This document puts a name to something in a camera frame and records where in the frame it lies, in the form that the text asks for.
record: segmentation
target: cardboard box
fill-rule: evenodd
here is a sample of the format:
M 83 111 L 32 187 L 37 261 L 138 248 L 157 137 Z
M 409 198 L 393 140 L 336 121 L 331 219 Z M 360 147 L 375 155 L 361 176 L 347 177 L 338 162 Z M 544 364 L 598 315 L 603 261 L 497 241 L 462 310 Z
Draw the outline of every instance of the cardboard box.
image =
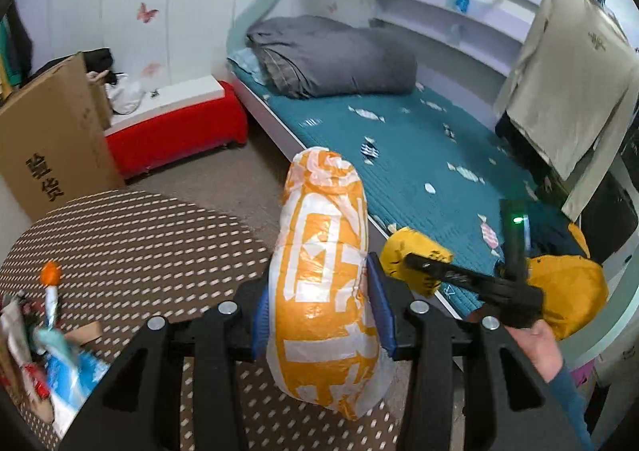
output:
M 100 325 L 99 321 L 94 321 L 93 323 L 89 323 L 88 325 L 84 325 L 80 328 L 76 328 L 75 330 L 71 330 L 71 332 L 67 332 L 65 334 L 65 338 L 71 343 L 75 343 L 79 346 L 84 346 L 91 341 L 95 341 L 101 335 L 102 326 Z
M 91 97 L 93 98 L 100 126 L 102 130 L 107 130 L 107 128 L 111 128 L 111 118 L 113 117 L 113 109 L 107 96 L 107 90 L 101 81 L 100 83 L 90 83 L 89 89 L 91 90 Z
M 34 221 L 69 200 L 124 185 L 81 55 L 42 74 L 0 108 L 0 173 Z

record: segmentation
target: round table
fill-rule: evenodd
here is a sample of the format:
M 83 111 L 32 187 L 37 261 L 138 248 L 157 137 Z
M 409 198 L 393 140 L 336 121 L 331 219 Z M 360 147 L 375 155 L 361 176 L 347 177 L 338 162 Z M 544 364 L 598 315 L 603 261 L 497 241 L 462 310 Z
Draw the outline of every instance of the round table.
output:
M 63 267 L 62 329 L 100 321 L 103 334 L 87 348 L 110 363 L 149 317 L 176 322 L 199 316 L 232 298 L 242 281 L 261 276 L 268 257 L 262 241 L 235 216 L 118 190 L 69 202 L 29 228 L 0 268 L 0 293 L 22 290 L 43 300 L 40 269 L 56 260 Z M 180 449 L 194 451 L 192 361 L 183 369 Z M 395 449 L 399 424 L 384 402 L 348 421 L 282 393 L 265 360 L 236 369 L 250 449 Z M 53 428 L 20 409 L 53 449 Z

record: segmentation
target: hanging shirt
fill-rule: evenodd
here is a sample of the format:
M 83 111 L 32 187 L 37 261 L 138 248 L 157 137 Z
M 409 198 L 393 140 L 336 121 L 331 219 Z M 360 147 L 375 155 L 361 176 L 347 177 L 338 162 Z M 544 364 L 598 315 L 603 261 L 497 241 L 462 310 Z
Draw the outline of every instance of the hanging shirt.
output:
M 563 179 L 599 138 L 564 213 L 581 213 L 611 165 L 639 94 L 639 59 L 595 0 L 542 0 L 493 106 Z

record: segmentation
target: red cushion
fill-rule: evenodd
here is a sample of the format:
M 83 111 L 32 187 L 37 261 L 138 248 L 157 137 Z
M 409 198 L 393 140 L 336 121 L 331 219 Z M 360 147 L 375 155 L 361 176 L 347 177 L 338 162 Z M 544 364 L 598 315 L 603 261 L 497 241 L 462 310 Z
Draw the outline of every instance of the red cushion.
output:
M 126 179 L 232 141 L 244 144 L 247 117 L 231 85 L 224 98 L 168 112 L 107 136 Z

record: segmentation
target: folded blanket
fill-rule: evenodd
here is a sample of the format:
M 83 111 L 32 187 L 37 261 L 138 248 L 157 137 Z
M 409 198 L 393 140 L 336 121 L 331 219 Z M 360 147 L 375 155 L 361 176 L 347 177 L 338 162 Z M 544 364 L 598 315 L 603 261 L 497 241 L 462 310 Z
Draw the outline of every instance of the folded blanket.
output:
M 277 90 L 290 98 L 408 94 L 415 55 L 392 33 L 317 16 L 277 17 L 248 31 Z

